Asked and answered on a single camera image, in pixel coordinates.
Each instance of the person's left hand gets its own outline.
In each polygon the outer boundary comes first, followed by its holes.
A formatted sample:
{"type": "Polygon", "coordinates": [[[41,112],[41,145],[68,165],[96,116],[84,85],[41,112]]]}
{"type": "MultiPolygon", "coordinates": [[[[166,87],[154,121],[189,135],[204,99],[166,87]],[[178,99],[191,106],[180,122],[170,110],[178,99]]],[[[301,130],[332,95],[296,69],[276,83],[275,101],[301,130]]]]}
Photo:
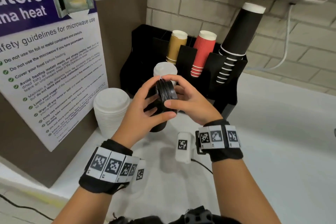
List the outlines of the person's left hand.
{"type": "Polygon", "coordinates": [[[127,148],[131,148],[153,127],[176,116],[174,112],[164,112],[150,117],[156,112],[156,107],[144,112],[144,109],[158,97],[157,95],[154,95],[145,99],[149,89],[154,86],[159,79],[160,76],[152,77],[138,90],[126,111],[120,127],[112,136],[112,140],[124,145],[127,148]]]}

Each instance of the person's right hand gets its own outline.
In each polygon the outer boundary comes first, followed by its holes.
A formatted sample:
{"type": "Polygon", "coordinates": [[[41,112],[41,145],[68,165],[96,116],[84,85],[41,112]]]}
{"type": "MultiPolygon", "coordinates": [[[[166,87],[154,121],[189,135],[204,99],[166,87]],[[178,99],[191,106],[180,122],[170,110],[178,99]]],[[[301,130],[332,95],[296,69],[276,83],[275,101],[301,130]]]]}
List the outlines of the person's right hand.
{"type": "Polygon", "coordinates": [[[168,74],[162,78],[179,83],[179,86],[175,86],[178,100],[165,101],[166,107],[184,111],[193,121],[202,126],[208,122],[223,119],[216,108],[182,76],[168,74]]]}

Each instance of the hand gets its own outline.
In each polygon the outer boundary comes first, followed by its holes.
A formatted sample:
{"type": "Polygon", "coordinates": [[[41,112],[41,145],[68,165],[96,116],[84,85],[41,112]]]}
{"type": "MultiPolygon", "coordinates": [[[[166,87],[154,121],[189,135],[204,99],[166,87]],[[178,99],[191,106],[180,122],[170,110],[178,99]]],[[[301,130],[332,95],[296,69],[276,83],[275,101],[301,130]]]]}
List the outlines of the hand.
{"type": "Polygon", "coordinates": [[[144,109],[158,97],[154,95],[145,99],[149,89],[154,86],[159,79],[160,76],[152,77],[138,90],[125,113],[120,127],[111,139],[127,148],[131,148],[153,127],[176,116],[174,112],[164,112],[150,117],[156,112],[156,107],[144,112],[144,109]]]}
{"type": "Polygon", "coordinates": [[[168,74],[162,78],[179,83],[179,86],[175,86],[179,100],[167,100],[164,103],[166,107],[184,111],[193,121],[202,126],[208,122],[223,119],[216,108],[182,76],[168,74]]]}

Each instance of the brown panel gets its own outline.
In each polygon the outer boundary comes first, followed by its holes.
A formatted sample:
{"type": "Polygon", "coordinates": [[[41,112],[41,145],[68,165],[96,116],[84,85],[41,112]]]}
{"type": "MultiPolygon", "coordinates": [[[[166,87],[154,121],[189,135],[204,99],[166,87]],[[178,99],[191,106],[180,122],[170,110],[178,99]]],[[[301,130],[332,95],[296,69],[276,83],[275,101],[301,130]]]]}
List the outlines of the brown panel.
{"type": "MultiPolygon", "coordinates": [[[[131,50],[131,32],[146,21],[147,0],[98,1],[109,87],[119,86],[119,73],[131,50]]],[[[97,127],[91,110],[69,135],[49,152],[0,94],[0,156],[47,187],[61,175],[97,127]]]]}

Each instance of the red paper cup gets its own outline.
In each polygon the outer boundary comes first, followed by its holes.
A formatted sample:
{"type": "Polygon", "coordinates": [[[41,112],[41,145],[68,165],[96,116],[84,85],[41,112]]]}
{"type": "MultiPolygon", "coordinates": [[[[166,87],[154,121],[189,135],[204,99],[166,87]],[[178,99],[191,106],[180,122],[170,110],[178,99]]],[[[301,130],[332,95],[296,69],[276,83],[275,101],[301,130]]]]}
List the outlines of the red paper cup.
{"type": "Polygon", "coordinates": [[[193,77],[199,77],[210,52],[215,47],[217,35],[210,31],[201,30],[194,44],[197,49],[196,57],[190,74],[193,77]]]}

